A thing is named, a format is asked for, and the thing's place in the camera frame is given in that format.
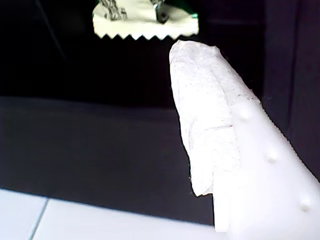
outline dark surface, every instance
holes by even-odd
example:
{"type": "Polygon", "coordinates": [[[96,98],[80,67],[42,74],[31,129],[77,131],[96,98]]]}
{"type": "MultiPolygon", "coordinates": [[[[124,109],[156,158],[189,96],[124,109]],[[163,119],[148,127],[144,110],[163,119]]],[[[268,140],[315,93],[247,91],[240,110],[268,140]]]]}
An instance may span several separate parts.
{"type": "Polygon", "coordinates": [[[174,110],[0,98],[0,121],[1,188],[213,224],[174,110]]]}
{"type": "MultiPolygon", "coordinates": [[[[217,45],[262,98],[263,1],[189,2],[199,35],[181,39],[217,45]]],[[[194,196],[179,135],[175,40],[99,39],[94,5],[0,2],[0,95],[23,97],[0,99],[0,187],[212,225],[212,198],[194,196]]]]}

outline tile grout line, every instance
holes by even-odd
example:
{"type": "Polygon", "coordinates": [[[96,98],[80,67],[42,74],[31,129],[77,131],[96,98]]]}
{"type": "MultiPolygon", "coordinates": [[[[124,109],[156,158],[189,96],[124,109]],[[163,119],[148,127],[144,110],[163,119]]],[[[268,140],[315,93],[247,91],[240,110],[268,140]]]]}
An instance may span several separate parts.
{"type": "Polygon", "coordinates": [[[49,200],[50,200],[50,199],[47,198],[46,201],[45,201],[45,203],[44,203],[44,206],[43,206],[43,208],[42,208],[42,210],[41,210],[40,216],[39,216],[38,220],[36,221],[35,227],[34,227],[34,229],[33,229],[33,231],[32,231],[31,236],[30,236],[30,240],[34,239],[34,237],[35,237],[35,234],[36,234],[36,232],[37,232],[37,229],[38,229],[38,227],[39,227],[39,224],[40,224],[40,222],[41,222],[41,220],[42,220],[42,217],[44,216],[44,213],[45,213],[45,211],[46,211],[46,208],[47,208],[47,205],[48,205],[49,200]]]}

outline white tile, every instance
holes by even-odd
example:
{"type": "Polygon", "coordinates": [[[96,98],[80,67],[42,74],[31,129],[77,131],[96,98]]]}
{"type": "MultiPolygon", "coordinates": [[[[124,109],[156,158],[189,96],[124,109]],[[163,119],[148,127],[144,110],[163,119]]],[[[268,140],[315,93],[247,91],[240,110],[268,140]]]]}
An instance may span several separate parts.
{"type": "Polygon", "coordinates": [[[33,240],[222,240],[207,225],[50,199],[33,240]]]}
{"type": "Polygon", "coordinates": [[[0,240],[29,240],[47,199],[0,189],[0,240]]]}

